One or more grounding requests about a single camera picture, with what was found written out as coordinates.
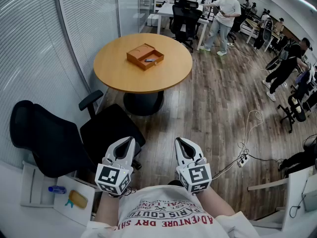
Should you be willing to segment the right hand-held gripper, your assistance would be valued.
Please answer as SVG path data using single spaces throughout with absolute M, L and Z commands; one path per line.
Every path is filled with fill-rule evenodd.
M 190 194 L 206 190 L 211 184 L 212 176 L 210 165 L 203 158 L 200 146 L 189 139 L 177 137 L 175 151 L 178 163 L 176 171 L 185 189 Z

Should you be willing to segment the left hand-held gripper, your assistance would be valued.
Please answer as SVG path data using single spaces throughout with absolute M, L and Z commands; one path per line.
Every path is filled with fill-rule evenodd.
M 132 161 L 134 158 L 136 141 L 128 136 L 111 144 L 101 164 L 98 164 L 95 183 L 98 188 L 111 196 L 122 196 L 134 171 Z

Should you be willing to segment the orange wooden drawer box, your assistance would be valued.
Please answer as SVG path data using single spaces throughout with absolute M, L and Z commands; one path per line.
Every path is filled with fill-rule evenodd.
M 157 65 L 164 60 L 164 54 L 156 50 L 153 46 L 146 43 L 136 47 L 135 49 L 126 53 L 126 58 L 129 62 L 138 66 L 142 70 L 148 70 L 149 68 Z M 154 62 L 144 62 L 145 59 L 156 59 Z

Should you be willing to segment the person's left forearm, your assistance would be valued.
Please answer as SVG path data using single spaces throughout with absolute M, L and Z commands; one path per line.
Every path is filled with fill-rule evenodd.
M 116 228 L 119 222 L 119 202 L 120 197 L 111 197 L 103 192 L 94 221 Z

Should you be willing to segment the person's right forearm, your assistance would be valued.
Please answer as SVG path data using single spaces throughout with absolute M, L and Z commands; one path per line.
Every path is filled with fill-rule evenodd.
M 235 215 L 232 207 L 223 200 L 210 186 L 196 194 L 202 208 L 216 218 L 218 216 L 233 216 Z

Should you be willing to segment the grey box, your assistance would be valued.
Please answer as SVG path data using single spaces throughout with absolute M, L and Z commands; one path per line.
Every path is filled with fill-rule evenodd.
M 308 178 L 302 197 L 306 212 L 317 210 L 317 174 Z

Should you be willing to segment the white cardboard box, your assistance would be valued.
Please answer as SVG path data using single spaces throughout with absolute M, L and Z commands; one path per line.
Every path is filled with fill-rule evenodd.
M 147 18 L 147 26 L 157 27 L 158 26 L 159 15 L 150 14 Z

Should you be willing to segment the white power strip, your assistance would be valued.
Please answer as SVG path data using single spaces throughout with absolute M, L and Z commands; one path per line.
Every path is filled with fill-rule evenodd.
M 250 160 L 250 155 L 241 155 L 237 160 L 238 167 L 242 168 Z

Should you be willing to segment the yellow sponge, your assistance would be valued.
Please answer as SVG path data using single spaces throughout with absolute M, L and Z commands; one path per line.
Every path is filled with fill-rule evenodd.
M 71 208 L 75 205 L 80 209 L 85 209 L 88 204 L 88 199 L 75 190 L 71 190 L 68 195 L 68 201 L 70 203 Z

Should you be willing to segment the person's white printed shirt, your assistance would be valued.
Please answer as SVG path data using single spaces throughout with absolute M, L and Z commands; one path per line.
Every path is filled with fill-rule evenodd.
M 214 218 L 196 194 L 176 185 L 120 197 L 118 216 L 116 228 L 89 221 L 81 238 L 260 238 L 242 212 Z

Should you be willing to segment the black mesh office chair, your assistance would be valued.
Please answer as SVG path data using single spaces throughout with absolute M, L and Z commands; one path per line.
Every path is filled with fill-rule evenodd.
M 97 90 L 79 103 L 91 116 L 81 128 L 29 100 L 16 103 L 9 123 L 12 144 L 31 151 L 39 170 L 50 178 L 84 169 L 96 172 L 108 147 L 125 137 L 135 138 L 138 155 L 146 143 L 141 131 L 118 104 L 97 114 L 93 103 L 102 96 Z

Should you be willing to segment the blue plastic bottle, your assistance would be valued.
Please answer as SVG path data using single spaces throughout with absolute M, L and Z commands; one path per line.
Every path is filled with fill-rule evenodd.
M 58 185 L 49 186 L 48 191 L 55 193 L 55 194 L 66 194 L 66 192 L 67 192 L 67 190 L 64 186 L 58 186 Z

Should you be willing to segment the white open drawer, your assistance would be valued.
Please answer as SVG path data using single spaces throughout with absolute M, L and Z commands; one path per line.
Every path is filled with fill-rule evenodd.
M 66 194 L 55 194 L 48 191 L 49 186 L 64 186 Z M 77 206 L 71 208 L 68 201 L 68 195 L 71 190 L 75 190 L 88 199 L 85 209 Z M 61 215 L 86 226 L 93 215 L 92 209 L 94 204 L 97 187 L 84 182 L 78 178 L 61 176 L 58 178 L 49 178 L 45 176 L 38 167 L 23 162 L 22 185 L 20 205 L 35 208 L 52 208 Z

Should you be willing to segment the white side desk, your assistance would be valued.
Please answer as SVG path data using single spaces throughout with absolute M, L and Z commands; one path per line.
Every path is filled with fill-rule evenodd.
M 286 205 L 276 209 L 278 213 L 283 213 L 282 219 L 278 222 L 273 222 L 273 220 L 251 221 L 251 224 L 257 228 L 278 229 L 281 231 L 286 231 L 294 227 L 295 224 L 298 224 L 300 219 L 306 215 L 302 194 L 309 177 L 315 172 L 315 167 L 311 166 L 291 173 L 288 178 L 248 187 L 248 191 L 266 189 L 279 185 L 286 185 L 287 188 Z

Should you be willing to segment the white curved desk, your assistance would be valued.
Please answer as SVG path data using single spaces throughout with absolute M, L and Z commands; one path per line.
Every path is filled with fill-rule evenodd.
M 52 208 L 20 205 L 23 169 L 0 161 L 0 231 L 7 238 L 79 238 L 83 226 Z

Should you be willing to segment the white rectangular desk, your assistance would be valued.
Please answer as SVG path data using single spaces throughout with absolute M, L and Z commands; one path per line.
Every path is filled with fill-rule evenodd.
M 173 16 L 173 11 L 172 11 L 172 4 L 170 3 L 165 3 L 157 12 L 158 15 L 158 27 L 157 27 L 157 34 L 160 34 L 160 29 L 161 29 L 161 21 L 162 21 L 162 17 L 172 17 Z M 209 21 L 207 19 L 199 19 L 198 23 L 203 25 L 203 29 L 201 32 L 201 35 L 199 37 L 199 42 L 197 45 L 197 51 L 200 50 L 200 46 L 202 44 L 202 41 L 204 39 L 204 35 L 205 35 L 205 31 L 207 28 L 207 25 L 209 24 Z

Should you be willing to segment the black table pedestal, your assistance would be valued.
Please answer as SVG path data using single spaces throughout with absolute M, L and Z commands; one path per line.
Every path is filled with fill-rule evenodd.
M 136 116 L 150 116 L 163 106 L 164 91 L 148 94 L 125 93 L 123 103 L 128 112 Z

